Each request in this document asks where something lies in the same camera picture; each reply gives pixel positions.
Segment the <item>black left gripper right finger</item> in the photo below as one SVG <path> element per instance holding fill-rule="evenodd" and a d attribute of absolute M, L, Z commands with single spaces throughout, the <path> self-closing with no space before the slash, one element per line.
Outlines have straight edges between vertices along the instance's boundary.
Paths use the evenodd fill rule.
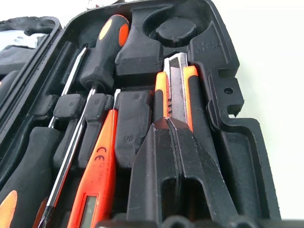
<path fill-rule="evenodd" d="M 187 215 L 193 219 L 231 221 L 238 213 L 219 166 L 182 121 L 170 119 L 186 184 Z"/>

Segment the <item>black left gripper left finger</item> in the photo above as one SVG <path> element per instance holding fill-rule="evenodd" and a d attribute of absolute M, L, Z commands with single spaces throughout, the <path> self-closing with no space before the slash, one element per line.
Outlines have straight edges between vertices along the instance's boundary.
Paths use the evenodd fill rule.
<path fill-rule="evenodd" d="M 164 221 L 178 213 L 180 174 L 169 125 L 151 124 L 133 163 L 127 206 L 129 221 Z"/>

